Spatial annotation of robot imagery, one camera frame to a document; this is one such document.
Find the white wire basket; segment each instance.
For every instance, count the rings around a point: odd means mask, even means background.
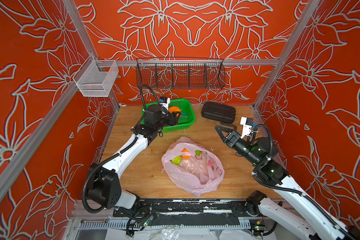
[[[98,67],[97,62],[90,56],[73,77],[84,97],[107,97],[119,74],[116,61],[113,61],[108,71]]]

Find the red floral wallpaper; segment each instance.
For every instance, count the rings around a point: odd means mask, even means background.
[[[100,59],[152,56],[224,59],[278,58],[307,0],[103,1],[75,0]],[[251,104],[271,66],[226,68],[219,90],[157,90],[193,104]],[[135,70],[120,68],[119,102],[140,105]]]
[[[360,1],[319,4],[260,108],[297,182],[360,228]]]
[[[87,57],[61,0],[0,0],[0,173]],[[0,239],[61,238],[114,112],[76,93],[0,203]]]

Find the green plastic basket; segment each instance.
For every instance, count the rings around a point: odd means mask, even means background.
[[[152,104],[157,104],[157,103],[156,102],[148,103],[146,104],[147,108],[149,105]],[[187,99],[183,99],[183,98],[171,99],[171,102],[169,103],[169,107],[173,107],[173,106],[179,107],[181,110],[179,122],[176,126],[164,127],[163,132],[171,132],[180,129],[186,129],[189,128],[189,126],[191,126],[195,122],[196,119],[195,113],[193,112],[191,103]],[[144,108],[141,108],[141,115],[144,114],[143,109]]]

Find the wooden tabletop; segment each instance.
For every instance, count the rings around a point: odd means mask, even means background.
[[[240,118],[254,118],[250,107],[237,107],[234,125],[241,129]],[[260,190],[273,199],[281,198],[273,190],[259,185],[252,177],[253,166],[244,158],[237,157],[235,151],[226,146],[215,131],[217,121],[201,116],[202,106],[193,106],[196,121],[189,128],[165,132],[157,137],[127,167],[120,178],[122,189],[131,191],[142,198],[194,198],[178,188],[163,171],[161,157],[169,145],[180,137],[188,137],[213,152],[223,164],[224,180],[214,192],[202,194],[202,198],[245,199],[253,191]],[[130,138],[133,127],[141,117],[141,107],[121,107],[109,137],[102,161],[116,153]]]

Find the black case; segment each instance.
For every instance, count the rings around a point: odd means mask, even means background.
[[[209,101],[204,104],[202,116],[204,118],[232,124],[235,121],[236,109],[231,106]]]

